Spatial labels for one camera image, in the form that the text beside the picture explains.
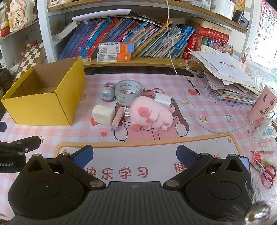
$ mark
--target duct tape roll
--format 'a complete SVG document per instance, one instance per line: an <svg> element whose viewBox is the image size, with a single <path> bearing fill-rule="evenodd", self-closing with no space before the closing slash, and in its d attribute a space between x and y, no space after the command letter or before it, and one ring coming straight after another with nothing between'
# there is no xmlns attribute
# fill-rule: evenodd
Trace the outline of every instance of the duct tape roll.
<svg viewBox="0 0 277 225"><path fill-rule="evenodd" d="M122 106L130 106L137 97L141 96L141 90L139 82L122 80L115 85L116 101Z"/></svg>

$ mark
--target pink plush toy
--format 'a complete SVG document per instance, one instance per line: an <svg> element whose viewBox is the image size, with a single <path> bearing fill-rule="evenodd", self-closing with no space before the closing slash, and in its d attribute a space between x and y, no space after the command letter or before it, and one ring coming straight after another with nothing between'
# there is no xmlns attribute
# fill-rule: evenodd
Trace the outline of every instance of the pink plush toy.
<svg viewBox="0 0 277 225"><path fill-rule="evenodd" d="M159 102L146 96L138 97L130 106L130 120L132 129L167 130L173 122L172 109L167 109Z"/></svg>

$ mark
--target stack of paper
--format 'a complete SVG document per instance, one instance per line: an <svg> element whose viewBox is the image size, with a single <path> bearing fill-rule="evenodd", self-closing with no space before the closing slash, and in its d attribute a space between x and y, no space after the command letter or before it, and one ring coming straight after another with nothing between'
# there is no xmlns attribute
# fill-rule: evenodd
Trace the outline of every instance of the stack of paper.
<svg viewBox="0 0 277 225"><path fill-rule="evenodd" d="M240 62L228 53L192 51L192 55L204 65L205 78L220 100L254 105L260 90L241 69Z"/></svg>

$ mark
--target red book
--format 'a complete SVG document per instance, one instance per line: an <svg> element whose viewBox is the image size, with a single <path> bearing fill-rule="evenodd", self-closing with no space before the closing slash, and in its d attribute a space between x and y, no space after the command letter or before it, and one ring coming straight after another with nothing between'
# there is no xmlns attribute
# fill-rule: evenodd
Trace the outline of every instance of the red book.
<svg viewBox="0 0 277 225"><path fill-rule="evenodd" d="M203 36L201 36L201 35L196 36L196 43L195 43L195 47L194 47L195 51L200 51L201 50L202 39L203 39Z"/></svg>
<svg viewBox="0 0 277 225"><path fill-rule="evenodd" d="M114 27L114 25L119 21L117 18L113 18L112 21L109 23L109 25L102 31L102 33L99 35L99 37L95 40L89 51L86 53L85 57L91 56L91 54L94 52L94 50L98 47L98 45L101 43L101 40L103 39L103 36L106 33L109 33L110 30Z"/></svg>
<svg viewBox="0 0 277 225"><path fill-rule="evenodd" d="M217 39L217 40L221 40L224 43L227 43L229 40L229 35L228 34L224 34L221 32L218 32L216 30L212 30L209 28L203 28L201 27L198 23L195 23L193 21L189 21L189 26L194 27L195 33L201 36L205 36L211 39Z"/></svg>
<svg viewBox="0 0 277 225"><path fill-rule="evenodd" d="M130 31L131 29L134 29L137 25L138 25L138 22L136 22L136 21L133 22L133 23L129 26L129 28L128 28L127 30L125 30L124 33L123 33L122 35L120 35L120 36L115 40L115 42L121 41L121 40L129 33L129 31Z"/></svg>
<svg viewBox="0 0 277 225"><path fill-rule="evenodd" d="M101 41L107 36L109 32L104 33L104 35L102 36L102 38L96 43L96 41L93 43L93 45L91 46L91 48L89 49L89 51L86 53L85 57L90 57L92 55L92 53L95 51L96 48L98 48L98 45L101 43Z"/></svg>
<svg viewBox="0 0 277 225"><path fill-rule="evenodd" d="M182 57L184 60L189 59L190 51L193 51L195 49L196 38L197 38L196 34L192 34L192 36L189 38L188 45L185 48L185 52Z"/></svg>

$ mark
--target pen holder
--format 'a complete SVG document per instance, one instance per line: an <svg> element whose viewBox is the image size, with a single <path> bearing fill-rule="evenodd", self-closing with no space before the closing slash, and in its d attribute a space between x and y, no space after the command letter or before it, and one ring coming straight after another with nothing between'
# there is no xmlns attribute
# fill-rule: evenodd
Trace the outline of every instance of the pen holder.
<svg viewBox="0 0 277 225"><path fill-rule="evenodd" d="M266 85L261 92L259 98L247 113L247 118L249 122L252 120L264 116L262 118L256 119L251 124L254 127L260 127L264 120L268 117L267 113L271 112L277 103L277 92L270 86Z"/></svg>

